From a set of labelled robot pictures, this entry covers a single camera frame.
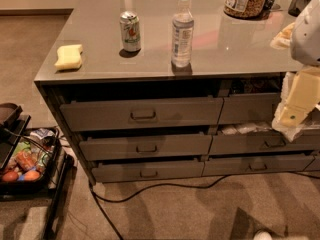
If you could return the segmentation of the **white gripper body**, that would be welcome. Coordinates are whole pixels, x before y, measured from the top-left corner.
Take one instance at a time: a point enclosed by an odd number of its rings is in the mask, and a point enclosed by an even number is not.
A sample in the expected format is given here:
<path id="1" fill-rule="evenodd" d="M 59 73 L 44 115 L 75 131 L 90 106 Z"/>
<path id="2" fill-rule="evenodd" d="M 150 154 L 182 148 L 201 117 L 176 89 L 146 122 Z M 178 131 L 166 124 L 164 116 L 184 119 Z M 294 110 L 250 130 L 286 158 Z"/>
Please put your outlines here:
<path id="1" fill-rule="evenodd" d="M 287 72 L 280 98 L 272 128 L 292 142 L 306 125 L 307 116 L 320 103 L 320 68 L 304 66 L 296 73 Z"/>

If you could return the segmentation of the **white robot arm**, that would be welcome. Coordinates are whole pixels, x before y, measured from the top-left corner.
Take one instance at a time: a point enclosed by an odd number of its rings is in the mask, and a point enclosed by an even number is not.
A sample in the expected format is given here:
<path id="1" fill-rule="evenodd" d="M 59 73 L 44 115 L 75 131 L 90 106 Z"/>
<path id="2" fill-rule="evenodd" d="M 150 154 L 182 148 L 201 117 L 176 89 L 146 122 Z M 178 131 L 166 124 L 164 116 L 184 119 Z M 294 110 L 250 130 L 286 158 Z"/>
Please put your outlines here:
<path id="1" fill-rule="evenodd" d="M 271 46 L 289 48 L 291 57 L 303 64 L 297 73 L 285 74 L 272 121 L 272 128 L 292 142 L 320 103 L 320 0 L 311 0 L 295 22 L 273 38 Z"/>

